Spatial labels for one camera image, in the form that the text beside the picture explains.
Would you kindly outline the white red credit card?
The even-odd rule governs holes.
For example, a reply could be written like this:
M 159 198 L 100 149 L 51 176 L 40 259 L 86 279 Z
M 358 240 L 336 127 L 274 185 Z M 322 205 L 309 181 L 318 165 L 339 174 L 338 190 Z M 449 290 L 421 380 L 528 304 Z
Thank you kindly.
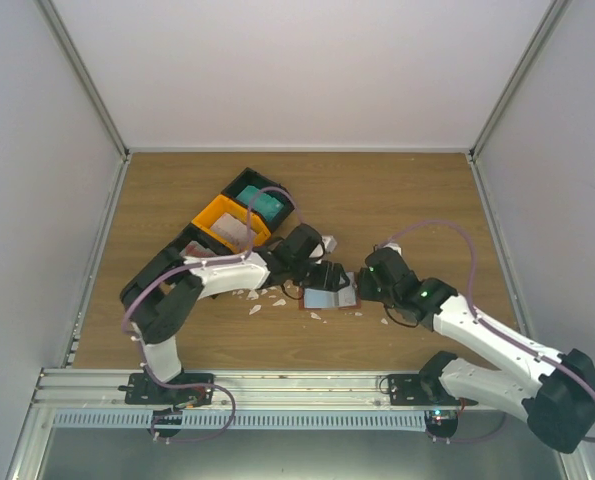
M 353 272 L 346 273 L 349 284 L 335 294 L 337 308 L 354 308 L 357 305 L 356 282 Z

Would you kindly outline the brown leather card holder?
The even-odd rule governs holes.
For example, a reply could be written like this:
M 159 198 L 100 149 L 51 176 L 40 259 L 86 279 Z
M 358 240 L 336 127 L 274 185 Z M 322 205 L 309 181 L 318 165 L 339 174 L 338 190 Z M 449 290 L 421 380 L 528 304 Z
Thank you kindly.
M 303 310 L 351 310 L 361 307 L 361 300 L 357 293 L 357 283 L 357 305 L 354 308 L 337 308 L 335 305 L 336 293 L 317 289 L 305 289 L 303 291 L 303 297 L 299 301 L 299 308 Z

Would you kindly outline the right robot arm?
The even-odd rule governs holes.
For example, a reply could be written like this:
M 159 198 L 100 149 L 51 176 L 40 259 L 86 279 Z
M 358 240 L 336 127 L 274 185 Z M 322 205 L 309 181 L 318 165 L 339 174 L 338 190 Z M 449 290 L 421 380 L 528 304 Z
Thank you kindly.
M 490 363 L 482 368 L 451 352 L 436 353 L 419 371 L 428 403 L 455 399 L 492 407 L 525 422 L 559 453 L 571 454 L 593 440 L 595 367 L 588 355 L 541 345 L 470 305 L 449 284 L 419 279 L 392 246 L 366 258 L 358 286 L 361 299 L 396 312 L 404 325 L 450 338 Z

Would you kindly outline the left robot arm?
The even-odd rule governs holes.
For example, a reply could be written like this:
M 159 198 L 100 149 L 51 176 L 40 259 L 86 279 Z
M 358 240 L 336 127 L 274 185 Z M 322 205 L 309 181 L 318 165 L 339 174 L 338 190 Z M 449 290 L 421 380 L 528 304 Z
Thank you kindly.
M 140 348 L 151 377 L 149 393 L 162 404 L 182 395 L 176 334 L 198 301 L 288 282 L 302 289 L 338 292 L 351 280 L 341 264 L 325 258 L 335 246 L 332 236 L 301 223 L 285 238 L 238 254 L 199 258 L 183 257 L 172 247 L 161 250 L 119 295 L 124 307 L 122 330 Z

